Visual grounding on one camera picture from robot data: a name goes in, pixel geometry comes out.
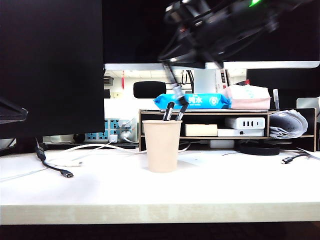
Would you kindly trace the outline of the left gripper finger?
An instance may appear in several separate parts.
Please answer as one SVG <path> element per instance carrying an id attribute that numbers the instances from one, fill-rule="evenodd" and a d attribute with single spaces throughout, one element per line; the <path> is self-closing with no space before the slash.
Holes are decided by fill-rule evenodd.
<path id="1" fill-rule="evenodd" d="M 27 119 L 27 116 L 28 116 L 28 111 L 26 109 L 22 109 L 22 111 L 1 109 L 0 123 L 8 124 L 8 123 L 15 123 L 15 122 L 23 122 Z"/>
<path id="2" fill-rule="evenodd" d="M 17 113 L 27 113 L 28 112 L 25 108 L 7 100 L 6 98 L 1 96 L 0 97 L 0 112 L 1 113 L 9 113 L 10 111 L 17 112 Z"/>

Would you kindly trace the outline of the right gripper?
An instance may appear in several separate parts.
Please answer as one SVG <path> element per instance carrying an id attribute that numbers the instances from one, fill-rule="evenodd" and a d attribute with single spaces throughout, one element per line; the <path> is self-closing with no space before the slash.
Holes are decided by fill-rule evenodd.
<path id="1" fill-rule="evenodd" d="M 214 64 L 223 69 L 226 49 L 238 41 L 237 19 L 242 11 L 240 0 L 214 11 L 205 0 L 180 0 L 174 3 L 173 37 L 158 56 L 162 63 L 177 67 L 205 69 Z"/>

